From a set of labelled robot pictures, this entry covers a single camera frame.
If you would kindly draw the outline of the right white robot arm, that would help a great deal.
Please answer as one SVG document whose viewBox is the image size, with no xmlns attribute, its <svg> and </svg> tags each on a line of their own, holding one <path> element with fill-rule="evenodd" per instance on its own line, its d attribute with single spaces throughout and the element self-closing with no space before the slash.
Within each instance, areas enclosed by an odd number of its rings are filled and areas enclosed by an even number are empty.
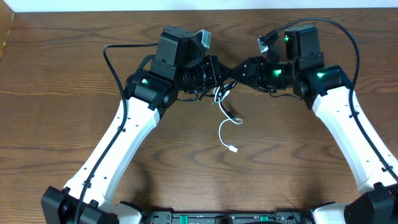
<svg viewBox="0 0 398 224">
<path fill-rule="evenodd" d="M 362 110 L 354 85 L 338 65 L 325 65 L 317 28 L 285 30 L 287 61 L 279 61 L 277 31 L 259 38 L 266 57 L 251 57 L 231 77 L 258 91 L 292 88 L 331 132 L 353 173 L 360 196 L 349 204 L 313 208 L 304 223 L 396 223 L 397 159 Z"/>
</svg>

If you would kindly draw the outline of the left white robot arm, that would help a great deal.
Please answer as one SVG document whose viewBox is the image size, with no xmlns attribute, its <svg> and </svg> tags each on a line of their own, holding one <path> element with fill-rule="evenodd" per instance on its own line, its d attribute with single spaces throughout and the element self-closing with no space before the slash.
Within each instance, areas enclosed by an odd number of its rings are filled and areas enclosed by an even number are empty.
<svg viewBox="0 0 398 224">
<path fill-rule="evenodd" d="M 144 57 L 125 83 L 116 115 L 81 169 L 63 189 L 49 187 L 41 206 L 47 223 L 139 223 L 142 212 L 113 204 L 121 177 L 146 136 L 184 91 L 197 95 L 225 80 L 211 34 L 164 27 L 156 52 Z"/>
</svg>

